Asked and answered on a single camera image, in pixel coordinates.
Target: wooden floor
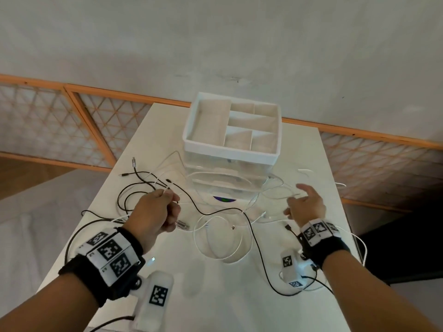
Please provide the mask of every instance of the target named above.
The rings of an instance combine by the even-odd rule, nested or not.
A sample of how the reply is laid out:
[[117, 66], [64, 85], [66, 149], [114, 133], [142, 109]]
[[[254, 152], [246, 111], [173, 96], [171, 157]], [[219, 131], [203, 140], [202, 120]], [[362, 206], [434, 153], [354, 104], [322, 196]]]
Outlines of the wooden floor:
[[0, 157], [0, 200], [74, 170]]

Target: white organizer tray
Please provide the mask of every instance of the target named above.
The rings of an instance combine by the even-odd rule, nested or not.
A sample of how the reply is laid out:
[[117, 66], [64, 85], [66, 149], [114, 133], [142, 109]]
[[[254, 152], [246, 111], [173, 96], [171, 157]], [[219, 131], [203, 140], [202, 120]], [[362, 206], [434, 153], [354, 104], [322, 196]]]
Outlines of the white organizer tray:
[[280, 155], [280, 107], [200, 92], [183, 131], [185, 151], [274, 165]]

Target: wire mesh panel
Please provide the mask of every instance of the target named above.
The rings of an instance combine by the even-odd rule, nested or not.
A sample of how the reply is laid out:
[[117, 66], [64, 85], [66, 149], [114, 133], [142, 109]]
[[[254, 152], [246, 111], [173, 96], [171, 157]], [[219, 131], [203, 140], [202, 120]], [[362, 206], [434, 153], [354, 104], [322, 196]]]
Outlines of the wire mesh panel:
[[0, 151], [109, 167], [58, 90], [0, 83]]
[[151, 108], [150, 104], [79, 94], [118, 159]]
[[404, 209], [443, 190], [443, 151], [321, 133], [342, 198]]

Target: person's left hand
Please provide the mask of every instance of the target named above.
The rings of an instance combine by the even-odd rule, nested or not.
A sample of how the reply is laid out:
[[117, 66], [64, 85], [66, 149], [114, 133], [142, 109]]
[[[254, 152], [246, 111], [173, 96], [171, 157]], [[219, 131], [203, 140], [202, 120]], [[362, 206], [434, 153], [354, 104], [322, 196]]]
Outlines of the person's left hand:
[[142, 196], [123, 228], [130, 231], [146, 254], [156, 242], [158, 234], [172, 232], [181, 211], [176, 202], [180, 197], [172, 190], [157, 189]]

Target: hand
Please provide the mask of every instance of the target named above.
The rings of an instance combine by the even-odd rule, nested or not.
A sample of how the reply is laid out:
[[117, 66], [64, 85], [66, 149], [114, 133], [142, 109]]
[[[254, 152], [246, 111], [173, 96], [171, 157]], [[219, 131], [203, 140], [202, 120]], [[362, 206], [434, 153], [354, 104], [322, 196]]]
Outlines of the hand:
[[300, 228], [303, 227], [309, 220], [317, 218], [324, 218], [326, 214], [326, 206], [323, 204], [323, 199], [318, 195], [317, 191], [306, 184], [297, 184], [296, 187], [307, 193], [307, 197], [287, 199], [287, 209], [283, 214], [288, 216], [288, 219], [296, 221]]
[[156, 242], [158, 234], [172, 232], [181, 211], [176, 202], [180, 197], [172, 190], [157, 189], [138, 201], [123, 228], [139, 240], [146, 254]]

